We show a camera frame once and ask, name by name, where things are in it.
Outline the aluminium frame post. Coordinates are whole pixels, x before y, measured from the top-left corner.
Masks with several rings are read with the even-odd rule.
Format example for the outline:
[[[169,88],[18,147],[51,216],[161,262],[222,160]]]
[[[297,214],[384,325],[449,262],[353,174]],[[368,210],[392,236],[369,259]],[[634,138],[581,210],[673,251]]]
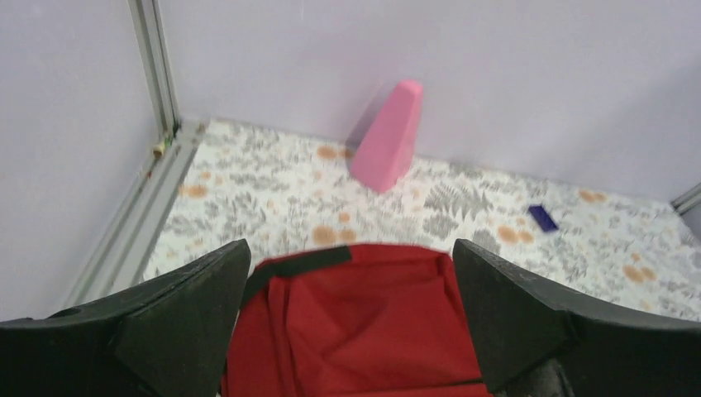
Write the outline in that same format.
[[[172,141],[180,129],[181,116],[165,40],[165,29],[156,0],[127,1],[150,91],[161,141]]]

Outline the floral table mat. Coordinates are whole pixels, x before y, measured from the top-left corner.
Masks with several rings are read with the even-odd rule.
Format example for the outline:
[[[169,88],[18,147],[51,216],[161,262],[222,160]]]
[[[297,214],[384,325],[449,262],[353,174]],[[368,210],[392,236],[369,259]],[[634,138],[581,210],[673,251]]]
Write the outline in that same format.
[[[422,158],[377,194],[350,176],[340,143],[217,121],[184,141],[196,151],[145,279],[238,239],[254,263],[354,242],[450,251],[468,239],[599,299],[700,318],[700,244],[667,203]],[[533,220],[538,204],[557,231]]]

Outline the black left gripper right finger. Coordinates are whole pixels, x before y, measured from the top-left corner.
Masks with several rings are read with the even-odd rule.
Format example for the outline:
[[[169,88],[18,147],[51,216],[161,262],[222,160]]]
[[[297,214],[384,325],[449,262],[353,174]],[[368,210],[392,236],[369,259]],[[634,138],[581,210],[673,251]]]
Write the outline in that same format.
[[[697,396],[700,325],[596,299],[459,239],[455,276],[497,396]]]

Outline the small purple eraser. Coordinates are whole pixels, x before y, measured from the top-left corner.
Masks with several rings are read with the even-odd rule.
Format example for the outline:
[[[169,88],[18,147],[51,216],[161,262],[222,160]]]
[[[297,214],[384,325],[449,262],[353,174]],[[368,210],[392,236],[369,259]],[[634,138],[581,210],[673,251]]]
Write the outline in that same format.
[[[527,211],[543,232],[555,232],[559,229],[557,223],[543,205],[531,205]]]

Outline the pink cone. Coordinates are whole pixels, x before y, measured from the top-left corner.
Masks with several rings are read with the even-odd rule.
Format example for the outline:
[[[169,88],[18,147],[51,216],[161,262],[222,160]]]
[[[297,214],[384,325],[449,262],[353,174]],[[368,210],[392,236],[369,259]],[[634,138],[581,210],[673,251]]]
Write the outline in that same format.
[[[350,164],[354,179],[384,193],[404,177],[415,154],[422,103],[423,86],[416,80],[394,87],[355,152]]]

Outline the red student backpack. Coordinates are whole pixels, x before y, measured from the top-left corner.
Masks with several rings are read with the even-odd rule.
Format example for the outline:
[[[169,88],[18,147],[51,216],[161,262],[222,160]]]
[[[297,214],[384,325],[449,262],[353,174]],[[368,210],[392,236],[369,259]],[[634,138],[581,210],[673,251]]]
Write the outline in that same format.
[[[260,263],[224,396],[486,396],[451,257],[355,244]]]

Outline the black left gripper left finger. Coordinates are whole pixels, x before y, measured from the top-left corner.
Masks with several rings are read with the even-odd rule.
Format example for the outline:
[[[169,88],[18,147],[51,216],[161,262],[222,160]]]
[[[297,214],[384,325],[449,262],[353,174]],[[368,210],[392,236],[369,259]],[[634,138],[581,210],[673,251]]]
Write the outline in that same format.
[[[2,395],[215,395],[250,259],[233,241],[48,318],[3,322]]]

